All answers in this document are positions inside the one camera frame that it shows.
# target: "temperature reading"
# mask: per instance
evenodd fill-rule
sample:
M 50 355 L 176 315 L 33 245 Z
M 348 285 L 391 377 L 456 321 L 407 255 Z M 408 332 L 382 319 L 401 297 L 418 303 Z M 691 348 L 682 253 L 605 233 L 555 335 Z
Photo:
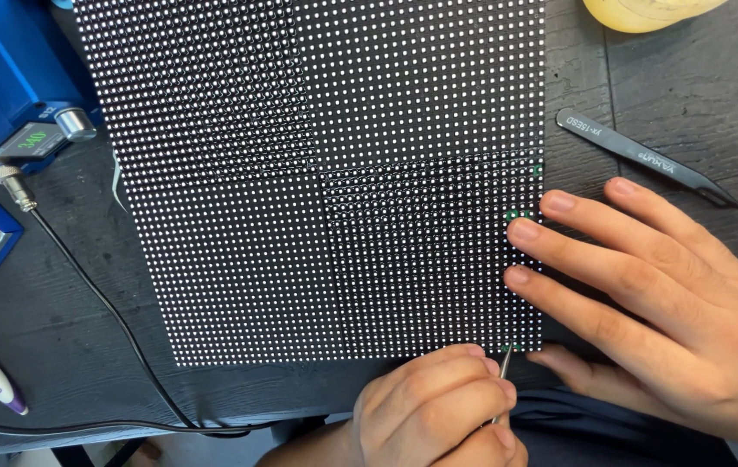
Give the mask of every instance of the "temperature reading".
M 46 133 L 43 133 L 42 131 L 38 131 L 37 133 L 31 133 L 28 138 L 26 138 L 25 143 L 20 143 L 17 145 L 19 148 L 33 148 L 35 144 L 40 143 L 43 138 L 46 137 Z

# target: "metal connector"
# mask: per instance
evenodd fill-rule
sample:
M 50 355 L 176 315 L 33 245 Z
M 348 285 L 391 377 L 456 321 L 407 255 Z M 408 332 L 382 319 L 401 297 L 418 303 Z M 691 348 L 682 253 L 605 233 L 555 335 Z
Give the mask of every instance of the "metal connector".
M 38 207 L 34 193 L 22 181 L 22 170 L 19 167 L 0 165 L 0 184 L 9 191 L 9 195 L 24 213 Z

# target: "black tweezers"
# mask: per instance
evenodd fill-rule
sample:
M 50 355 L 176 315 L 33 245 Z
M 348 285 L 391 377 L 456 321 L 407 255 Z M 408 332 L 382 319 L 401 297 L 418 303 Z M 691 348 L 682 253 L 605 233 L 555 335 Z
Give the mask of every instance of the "black tweezers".
M 705 175 L 613 131 L 573 109 L 557 114 L 557 125 L 631 162 L 654 170 L 707 198 L 719 207 L 738 208 L 738 200 Z

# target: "finger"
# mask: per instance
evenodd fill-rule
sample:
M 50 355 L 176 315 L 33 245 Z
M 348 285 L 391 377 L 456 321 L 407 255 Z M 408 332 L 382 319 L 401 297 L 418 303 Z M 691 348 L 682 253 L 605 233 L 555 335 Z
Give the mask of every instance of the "finger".
M 384 444 L 387 465 L 430 465 L 488 419 L 516 405 L 516 388 L 499 378 L 473 381 L 413 412 Z
M 680 417 L 663 404 L 631 373 L 619 366 L 587 363 L 561 345 L 545 344 L 529 352 L 528 360 L 547 366 L 577 394 L 611 402 L 644 414 L 680 423 Z
M 695 365 L 696 357 L 668 336 L 538 272 L 511 267 L 504 283 L 642 381 L 683 381 Z
M 433 467 L 505 467 L 516 455 L 516 437 L 501 425 L 486 425 Z
M 724 277 L 669 235 L 592 199 L 552 190 L 539 202 L 548 218 L 648 262 L 690 292 L 722 288 Z
M 738 259 L 734 254 L 706 228 L 662 196 L 622 177 L 609 180 L 605 193 L 615 205 L 669 235 L 726 277 L 738 272 Z
M 527 218 L 510 223 L 508 239 L 535 259 L 607 293 L 679 342 L 695 344 L 711 335 L 708 326 L 715 321 L 706 314 L 709 304 L 641 259 L 570 239 Z
M 367 387 L 364 389 L 363 394 L 361 395 L 362 398 L 357 403 L 357 406 L 360 407 L 360 410 L 358 411 L 373 410 L 389 396 L 392 389 L 398 386 L 401 381 L 422 368 L 433 366 L 442 361 L 451 360 L 460 356 L 471 355 L 484 358 L 485 351 L 475 344 L 447 345 L 442 349 L 410 360 L 404 365 L 396 368 L 392 373 L 370 383 L 371 388 Z
M 371 433 L 372 439 L 367 442 L 381 445 L 403 420 L 430 400 L 470 382 L 498 376 L 498 363 L 472 355 L 439 361 L 435 365 L 421 368 L 389 393 L 372 411 L 371 419 L 365 419 L 372 424 L 372 429 L 366 431 Z

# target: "digital display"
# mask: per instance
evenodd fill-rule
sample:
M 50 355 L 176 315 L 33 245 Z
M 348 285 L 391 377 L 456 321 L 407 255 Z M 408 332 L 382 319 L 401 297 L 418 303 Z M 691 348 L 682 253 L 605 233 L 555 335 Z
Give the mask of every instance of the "digital display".
M 0 161 L 42 159 L 66 140 L 54 123 L 28 122 L 0 145 Z

